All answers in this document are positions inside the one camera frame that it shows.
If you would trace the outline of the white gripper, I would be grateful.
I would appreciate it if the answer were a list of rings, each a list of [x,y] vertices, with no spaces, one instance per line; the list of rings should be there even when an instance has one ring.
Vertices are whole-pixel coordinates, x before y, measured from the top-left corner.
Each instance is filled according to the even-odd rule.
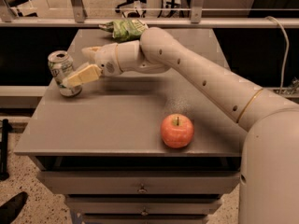
[[[138,41],[113,43],[101,47],[87,47],[81,50],[89,63],[83,64],[63,79],[62,84],[73,88],[97,80],[102,74],[113,77],[123,72],[142,69],[145,57]]]

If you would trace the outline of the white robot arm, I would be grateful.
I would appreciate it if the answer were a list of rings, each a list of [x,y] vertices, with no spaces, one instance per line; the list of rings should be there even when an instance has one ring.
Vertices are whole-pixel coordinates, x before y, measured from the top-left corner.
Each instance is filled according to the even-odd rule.
[[[137,41],[82,52],[90,62],[64,78],[66,87],[126,71],[179,72],[247,133],[238,223],[299,224],[299,104],[186,49],[157,27]]]

